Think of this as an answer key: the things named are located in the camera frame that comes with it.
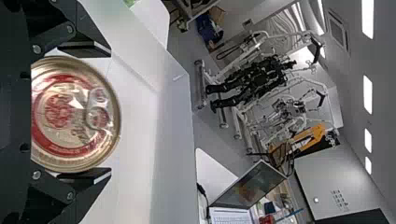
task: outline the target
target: white wall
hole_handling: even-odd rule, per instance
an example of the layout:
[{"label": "white wall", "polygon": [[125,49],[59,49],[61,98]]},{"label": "white wall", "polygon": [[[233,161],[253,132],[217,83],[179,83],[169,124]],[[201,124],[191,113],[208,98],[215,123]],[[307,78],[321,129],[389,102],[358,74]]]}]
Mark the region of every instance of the white wall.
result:
[{"label": "white wall", "polygon": [[[355,150],[361,163],[370,157],[373,163],[372,179],[396,211],[396,175],[394,169],[394,39],[396,31],[391,29],[396,21],[396,1],[375,1],[375,37],[366,37],[361,31],[360,0],[324,0],[325,11],[331,9],[346,24],[350,54],[343,51],[326,34],[326,64],[329,74],[337,85],[345,121],[346,140]],[[363,107],[363,74],[374,85],[373,115]],[[373,136],[373,153],[364,148],[364,129]]]},{"label": "white wall", "polygon": [[[295,162],[296,173],[315,220],[380,208],[389,223],[396,223],[389,206],[374,182],[361,166],[350,146],[341,139],[336,148],[326,149]],[[349,211],[341,211],[331,191],[339,189],[349,203]]]},{"label": "white wall", "polygon": [[[227,15],[224,18],[224,23],[222,24],[222,28],[224,29],[224,40],[228,40],[232,38],[235,35],[238,35],[240,32],[244,31],[244,28],[242,26],[242,23],[244,21],[247,21],[249,19],[252,19],[254,23],[261,21],[272,14],[276,13],[279,11],[281,8],[287,6],[288,4],[292,3],[294,0],[265,0],[265,1],[259,1],[255,0],[254,2],[258,4],[261,2],[259,5],[256,5],[250,10],[234,10],[233,7],[231,7],[231,4],[227,4],[225,2],[228,2],[229,0],[223,0],[220,3],[220,7],[222,4],[226,4],[226,7],[230,5],[228,8],[232,9],[232,11],[228,11]],[[243,3],[243,5],[246,5],[247,1],[242,1],[238,0],[239,4]]]}]

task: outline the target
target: metal frame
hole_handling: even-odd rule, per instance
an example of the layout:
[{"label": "metal frame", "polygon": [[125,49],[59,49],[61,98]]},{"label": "metal frame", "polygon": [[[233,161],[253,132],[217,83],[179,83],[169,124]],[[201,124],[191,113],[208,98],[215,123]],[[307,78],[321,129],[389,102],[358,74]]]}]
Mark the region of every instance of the metal frame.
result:
[{"label": "metal frame", "polygon": [[248,173],[250,173],[254,168],[256,168],[258,165],[260,165],[260,164],[262,164],[262,163],[265,164],[265,165],[267,165],[270,169],[272,169],[272,170],[275,171],[277,174],[279,174],[281,177],[283,177],[284,180],[287,179],[287,178],[285,177],[284,174],[280,173],[280,172],[279,172],[277,169],[275,169],[270,163],[268,163],[268,162],[266,162],[266,161],[264,161],[264,160],[259,160],[259,161],[257,161],[252,167],[250,167],[250,169],[248,169],[243,175],[241,175],[241,177],[239,177],[237,180],[235,180],[227,189],[225,189],[215,200],[213,200],[213,203],[210,204],[209,207],[226,207],[226,208],[249,209],[250,206],[235,207],[235,206],[233,206],[233,205],[218,204],[218,203],[216,203],[216,201],[217,201],[218,199],[220,199],[228,190],[232,189],[233,186],[234,186],[236,183],[238,183],[241,179],[243,179],[243,178],[244,178]]},{"label": "metal frame", "polygon": [[[256,34],[261,34],[264,36],[258,40],[254,36]],[[246,47],[245,49],[242,49],[243,53],[238,58],[236,58],[234,61],[232,61],[226,67],[224,67],[221,71],[216,73],[214,76],[211,75],[210,71],[206,70],[204,61],[201,60],[201,61],[197,61],[195,63],[196,66],[198,67],[199,78],[200,78],[200,82],[197,87],[199,90],[197,109],[202,109],[207,105],[207,95],[205,94],[205,91],[204,91],[206,84],[212,84],[212,85],[220,84],[220,81],[232,69],[234,69],[234,68],[238,69],[243,64],[251,63],[254,59],[256,59],[259,56],[269,57],[269,56],[275,55],[276,54],[275,52],[262,53],[260,46],[263,43],[265,43],[265,41],[268,41],[270,39],[281,38],[281,37],[289,38],[289,37],[296,36],[296,35],[300,36],[301,38],[299,39],[299,41],[302,40],[303,44],[298,46],[296,49],[292,49],[289,52],[287,52],[286,55],[283,56],[283,58],[285,58],[285,59],[287,58],[288,55],[291,55],[292,53],[313,44],[312,38],[315,39],[315,42],[318,42],[320,45],[324,46],[324,42],[322,41],[322,39],[317,34],[315,34],[313,31],[303,31],[303,32],[297,32],[297,33],[284,34],[284,35],[273,35],[273,36],[269,36],[268,33],[265,31],[258,31],[258,32],[252,32],[251,35],[252,35],[252,39],[254,41],[254,46]],[[268,141],[265,141],[264,139],[260,139],[259,134],[257,133],[256,130],[250,130],[248,128],[247,112],[250,111],[253,108],[253,106],[259,105],[260,102],[262,102],[264,100],[268,101],[274,97],[277,97],[280,94],[283,94],[285,91],[288,91],[291,88],[293,88],[303,82],[308,82],[308,83],[311,83],[311,84],[321,87],[324,91],[323,93],[325,95],[328,95],[327,87],[324,84],[316,82],[315,80],[312,80],[309,78],[295,76],[293,74],[294,72],[305,71],[305,70],[311,70],[312,73],[315,73],[316,66],[314,64],[312,64],[311,62],[307,62],[307,63],[308,63],[308,66],[306,68],[288,71],[290,73],[290,79],[288,80],[288,84],[286,87],[275,88],[272,91],[267,92],[260,99],[256,99],[253,102],[250,102],[248,105],[232,107],[233,123],[234,123],[234,128],[235,128],[234,139],[239,140],[239,139],[244,138],[244,140],[246,142],[247,151],[254,150],[254,147],[252,144],[252,139],[251,139],[252,137],[256,140],[256,142],[260,142],[259,147],[263,147],[263,149],[265,149],[265,145],[266,145],[265,143],[268,142]],[[330,114],[332,117],[332,108],[330,106],[329,106],[329,108],[330,108]],[[224,128],[225,127],[224,122],[227,122],[227,120],[224,116],[224,110],[218,109],[217,112],[218,112],[217,114],[219,116],[219,120],[221,120],[220,127]],[[298,119],[302,119],[304,121],[305,125],[306,125],[307,120],[312,120],[312,121],[321,121],[321,122],[330,123],[333,126],[333,120],[332,121],[315,120],[315,119],[309,119],[306,116],[295,118],[294,120],[291,121],[290,125],[293,125],[295,122],[297,122]],[[284,132],[289,126],[285,126],[281,131],[274,134],[274,136],[271,136],[269,138],[269,141],[271,141],[271,139],[274,139],[275,137],[277,137],[278,134]]]},{"label": "metal frame", "polygon": [[181,10],[181,15],[183,15],[183,19],[177,20],[177,28],[182,32],[187,32],[190,30],[190,23],[195,21],[198,17],[205,14],[210,8],[216,6],[221,0],[212,0],[211,3],[204,6],[199,12],[194,13],[192,9],[192,3],[188,6],[183,2],[186,0],[174,0],[173,3],[177,6],[179,10]]},{"label": "metal frame", "polygon": [[0,18],[0,223],[79,223],[111,169],[54,177],[30,160],[31,64],[67,41],[106,48],[61,49],[76,57],[109,57],[111,47],[77,0],[3,0]]}]

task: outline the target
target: screen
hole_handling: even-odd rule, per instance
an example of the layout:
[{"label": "screen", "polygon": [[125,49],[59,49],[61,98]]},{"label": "screen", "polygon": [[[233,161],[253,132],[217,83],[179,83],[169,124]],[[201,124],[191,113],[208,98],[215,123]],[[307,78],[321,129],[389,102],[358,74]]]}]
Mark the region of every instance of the screen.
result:
[{"label": "screen", "polygon": [[211,206],[249,209],[286,177],[264,161],[227,189]]}]

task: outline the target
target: metal rod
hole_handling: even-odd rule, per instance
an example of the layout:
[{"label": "metal rod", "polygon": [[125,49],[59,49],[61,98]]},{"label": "metal rod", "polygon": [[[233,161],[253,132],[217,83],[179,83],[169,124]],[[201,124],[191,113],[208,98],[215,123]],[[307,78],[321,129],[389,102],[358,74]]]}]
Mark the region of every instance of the metal rod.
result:
[{"label": "metal rod", "polygon": [[242,139],[242,133],[241,133],[241,127],[239,124],[239,119],[238,119],[236,108],[233,107],[232,111],[233,111],[233,124],[235,127],[235,135],[233,136],[233,138],[235,140],[240,140],[240,139]]},{"label": "metal rod", "polygon": [[[221,100],[221,94],[218,93],[218,98]],[[221,129],[228,129],[230,126],[227,123],[227,118],[225,117],[225,111],[224,108],[218,108],[217,109],[217,114],[219,117],[219,126]]]},{"label": "metal rod", "polygon": [[195,66],[198,68],[198,74],[197,74],[197,92],[196,92],[196,108],[198,110],[203,109],[207,105],[207,95],[205,92],[205,62],[203,60],[198,60],[195,62]]}]

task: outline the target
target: white floor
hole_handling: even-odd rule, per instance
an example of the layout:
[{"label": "white floor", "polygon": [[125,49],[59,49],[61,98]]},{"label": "white floor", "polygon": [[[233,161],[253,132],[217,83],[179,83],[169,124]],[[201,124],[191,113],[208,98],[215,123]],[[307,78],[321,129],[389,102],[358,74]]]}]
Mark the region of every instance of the white floor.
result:
[{"label": "white floor", "polygon": [[[213,73],[219,71],[205,43],[197,33],[194,23],[191,29],[182,34],[174,25],[169,31],[168,50],[177,61],[190,74],[191,99],[195,99],[196,74],[194,62],[205,60],[206,67]],[[223,164],[235,175],[242,175],[253,164],[252,159],[246,156],[245,143],[233,139],[233,126],[222,130],[219,128],[218,117],[207,107],[201,111],[195,111],[193,115],[194,141],[195,147],[201,148],[204,152]]]}]

